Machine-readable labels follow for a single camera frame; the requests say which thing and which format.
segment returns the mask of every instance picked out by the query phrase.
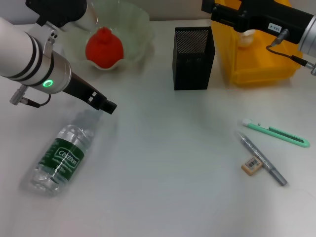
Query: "white label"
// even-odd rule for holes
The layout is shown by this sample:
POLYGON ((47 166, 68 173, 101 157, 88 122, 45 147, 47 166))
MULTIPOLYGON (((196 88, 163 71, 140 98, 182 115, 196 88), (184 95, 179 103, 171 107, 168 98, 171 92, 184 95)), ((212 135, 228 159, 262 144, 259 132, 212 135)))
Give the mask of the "white label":
POLYGON ((55 153, 55 158, 61 159, 64 161, 70 168, 76 168, 80 160, 74 156, 68 149, 60 147, 55 153))
POLYGON ((278 26, 278 25, 276 25, 276 24, 270 23, 268 29, 280 33, 281 30, 282 30, 282 27, 281 27, 281 26, 278 26))

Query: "white table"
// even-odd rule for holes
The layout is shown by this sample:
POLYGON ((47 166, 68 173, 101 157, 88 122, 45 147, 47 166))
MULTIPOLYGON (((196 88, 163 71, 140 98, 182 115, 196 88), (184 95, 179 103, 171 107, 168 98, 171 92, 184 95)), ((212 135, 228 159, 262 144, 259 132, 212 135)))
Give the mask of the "white table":
MULTIPOLYGON (((175 27, 207 20, 153 22, 154 52, 123 72, 74 71, 118 104, 70 188, 33 195, 21 181, 60 128, 80 109, 60 93, 40 109, 13 106, 17 83, 0 87, 2 237, 313 237, 316 235, 316 78, 300 69, 290 83, 225 88, 214 61, 207 91, 174 91, 175 27), (309 149, 242 127, 251 118, 309 139, 309 149), (250 158, 241 129, 288 180, 240 168, 250 158)), ((30 89, 28 97, 47 96, 30 89)))

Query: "black mesh pen holder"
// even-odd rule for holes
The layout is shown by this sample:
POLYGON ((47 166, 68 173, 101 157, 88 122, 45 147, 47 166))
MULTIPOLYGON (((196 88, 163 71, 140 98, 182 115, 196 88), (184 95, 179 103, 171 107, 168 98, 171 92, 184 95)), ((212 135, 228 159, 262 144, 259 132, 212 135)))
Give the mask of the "black mesh pen holder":
POLYGON ((174 90, 206 90, 214 56, 211 27, 177 27, 172 63, 174 90))

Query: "yellow box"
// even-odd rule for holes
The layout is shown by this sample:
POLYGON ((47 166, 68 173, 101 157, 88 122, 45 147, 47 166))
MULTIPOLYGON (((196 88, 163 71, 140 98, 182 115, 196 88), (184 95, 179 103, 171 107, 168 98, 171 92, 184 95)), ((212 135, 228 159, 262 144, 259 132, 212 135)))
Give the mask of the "yellow box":
MULTIPOLYGON (((291 6, 288 0, 276 0, 291 6)), ((239 0, 216 0, 216 3, 238 9, 239 0)), ((238 86, 266 85, 294 75, 300 65, 289 58, 275 55, 266 50, 276 38, 265 32, 256 31, 254 41, 247 48, 238 47, 238 35, 232 27, 212 22, 216 50, 222 60, 223 69, 230 83, 238 86)), ((273 50, 288 55, 303 57, 298 45, 283 41, 273 50)))

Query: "eraser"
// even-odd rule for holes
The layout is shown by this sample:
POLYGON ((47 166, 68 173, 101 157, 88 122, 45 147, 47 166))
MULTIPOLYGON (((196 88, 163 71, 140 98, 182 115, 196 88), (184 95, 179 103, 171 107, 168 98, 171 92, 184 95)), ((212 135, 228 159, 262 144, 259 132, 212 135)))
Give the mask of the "eraser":
POLYGON ((249 176, 256 173, 261 167, 263 166, 263 163, 257 158, 253 157, 250 160, 248 160, 246 163, 244 163, 241 168, 243 171, 245 171, 249 176))

